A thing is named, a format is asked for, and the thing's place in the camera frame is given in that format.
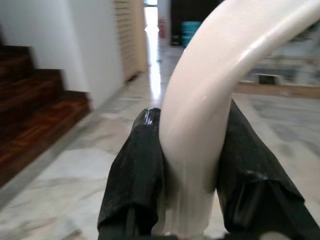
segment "blue container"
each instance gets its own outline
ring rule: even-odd
[[[200,27],[200,21],[182,22],[182,46],[186,47]]]

